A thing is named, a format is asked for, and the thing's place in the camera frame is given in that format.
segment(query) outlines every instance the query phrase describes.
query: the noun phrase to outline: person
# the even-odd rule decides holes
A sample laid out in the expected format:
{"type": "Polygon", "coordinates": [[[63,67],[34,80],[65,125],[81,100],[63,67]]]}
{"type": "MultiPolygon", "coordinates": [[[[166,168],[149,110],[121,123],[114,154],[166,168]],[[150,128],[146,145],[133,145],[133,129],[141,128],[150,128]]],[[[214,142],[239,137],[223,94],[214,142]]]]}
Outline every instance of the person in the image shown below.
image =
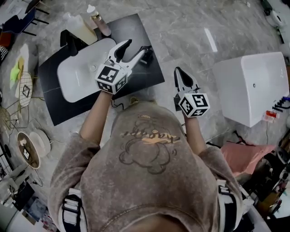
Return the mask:
{"type": "Polygon", "coordinates": [[[207,148],[198,120],[184,117],[185,136],[172,112],[135,102],[116,117],[100,149],[111,99],[100,93],[54,171],[48,208],[57,227],[67,223],[63,201],[74,188],[89,232],[224,231],[217,179],[238,206],[242,197],[220,149],[207,148]]]}

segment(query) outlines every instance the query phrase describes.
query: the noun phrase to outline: ar tag cube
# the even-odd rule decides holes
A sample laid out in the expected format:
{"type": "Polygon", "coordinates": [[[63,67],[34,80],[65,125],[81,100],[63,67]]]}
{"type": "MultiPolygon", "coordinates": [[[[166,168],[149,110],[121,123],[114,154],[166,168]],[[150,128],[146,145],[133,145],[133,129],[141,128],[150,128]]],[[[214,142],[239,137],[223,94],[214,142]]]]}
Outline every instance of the ar tag cube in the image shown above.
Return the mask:
{"type": "Polygon", "coordinates": [[[95,80],[101,90],[116,94],[127,83],[127,74],[127,70],[101,64],[95,80]]]}
{"type": "Polygon", "coordinates": [[[206,93],[185,93],[178,104],[188,118],[201,116],[210,108],[206,93]]]}

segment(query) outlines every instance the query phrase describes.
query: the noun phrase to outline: brown sweatshirt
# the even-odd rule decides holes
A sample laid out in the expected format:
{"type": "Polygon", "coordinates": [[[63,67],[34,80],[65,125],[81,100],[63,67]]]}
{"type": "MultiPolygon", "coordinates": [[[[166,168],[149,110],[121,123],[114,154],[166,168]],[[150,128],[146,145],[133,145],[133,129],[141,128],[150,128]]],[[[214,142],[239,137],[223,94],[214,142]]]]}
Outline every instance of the brown sweatshirt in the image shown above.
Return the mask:
{"type": "Polygon", "coordinates": [[[99,145],[71,136],[54,171],[48,208],[58,212],[77,185],[89,232],[117,232],[149,215],[177,218],[190,232],[219,229],[216,179],[241,194],[220,149],[197,156],[165,108],[142,102],[115,119],[111,138],[99,145]]]}

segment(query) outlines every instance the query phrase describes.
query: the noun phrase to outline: pink cloth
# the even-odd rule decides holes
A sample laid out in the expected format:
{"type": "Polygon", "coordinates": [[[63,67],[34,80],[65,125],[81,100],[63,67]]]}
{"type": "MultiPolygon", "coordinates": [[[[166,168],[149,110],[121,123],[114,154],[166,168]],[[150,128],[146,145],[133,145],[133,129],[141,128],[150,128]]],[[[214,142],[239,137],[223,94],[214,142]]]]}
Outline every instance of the pink cloth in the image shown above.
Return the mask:
{"type": "Polygon", "coordinates": [[[221,150],[234,176],[238,176],[241,173],[253,174],[260,159],[275,147],[275,145],[246,146],[227,142],[221,150]]]}

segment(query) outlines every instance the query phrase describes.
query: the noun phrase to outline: green cloth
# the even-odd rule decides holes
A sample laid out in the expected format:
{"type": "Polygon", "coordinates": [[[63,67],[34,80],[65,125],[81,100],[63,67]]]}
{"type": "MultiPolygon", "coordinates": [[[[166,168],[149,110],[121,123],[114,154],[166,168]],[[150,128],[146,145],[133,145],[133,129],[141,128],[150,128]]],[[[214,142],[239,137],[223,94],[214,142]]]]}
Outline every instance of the green cloth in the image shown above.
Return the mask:
{"type": "Polygon", "coordinates": [[[18,68],[18,61],[17,61],[14,67],[11,69],[10,80],[15,82],[17,80],[17,76],[19,72],[20,72],[20,69],[18,68]]]}

